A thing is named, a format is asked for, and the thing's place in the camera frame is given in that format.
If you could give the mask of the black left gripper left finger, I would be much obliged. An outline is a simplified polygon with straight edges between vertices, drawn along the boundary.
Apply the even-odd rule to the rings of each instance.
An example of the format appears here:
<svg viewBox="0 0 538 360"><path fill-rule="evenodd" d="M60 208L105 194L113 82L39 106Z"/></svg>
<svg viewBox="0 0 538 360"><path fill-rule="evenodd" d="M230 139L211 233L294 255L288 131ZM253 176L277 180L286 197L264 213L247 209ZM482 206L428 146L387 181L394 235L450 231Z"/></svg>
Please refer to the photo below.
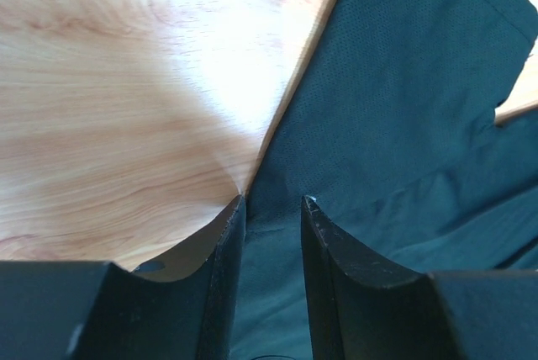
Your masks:
<svg viewBox="0 0 538 360"><path fill-rule="evenodd" d="M129 272L113 262L1 264L4 359L226 359L245 200Z"/></svg>

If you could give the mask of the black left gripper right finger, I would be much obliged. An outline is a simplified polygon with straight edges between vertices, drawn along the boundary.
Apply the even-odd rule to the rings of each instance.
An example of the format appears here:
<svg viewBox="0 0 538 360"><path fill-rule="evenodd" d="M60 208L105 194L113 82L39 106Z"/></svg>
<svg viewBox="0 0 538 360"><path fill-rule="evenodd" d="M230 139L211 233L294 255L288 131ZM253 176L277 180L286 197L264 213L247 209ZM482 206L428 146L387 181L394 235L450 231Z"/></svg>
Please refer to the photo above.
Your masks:
<svg viewBox="0 0 538 360"><path fill-rule="evenodd" d="M534 359L532 270L417 273L303 198L301 245L316 359Z"/></svg>

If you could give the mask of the black t shirt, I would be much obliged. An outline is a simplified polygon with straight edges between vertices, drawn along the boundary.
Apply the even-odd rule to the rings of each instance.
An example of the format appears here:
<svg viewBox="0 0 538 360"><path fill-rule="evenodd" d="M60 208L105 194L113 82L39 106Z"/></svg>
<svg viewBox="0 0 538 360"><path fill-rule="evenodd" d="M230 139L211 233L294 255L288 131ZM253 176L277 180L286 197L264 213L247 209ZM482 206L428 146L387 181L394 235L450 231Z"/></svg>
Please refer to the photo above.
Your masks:
<svg viewBox="0 0 538 360"><path fill-rule="evenodd" d="M247 200L233 359L312 356L300 202L419 271L534 267L531 0L337 0Z"/></svg>

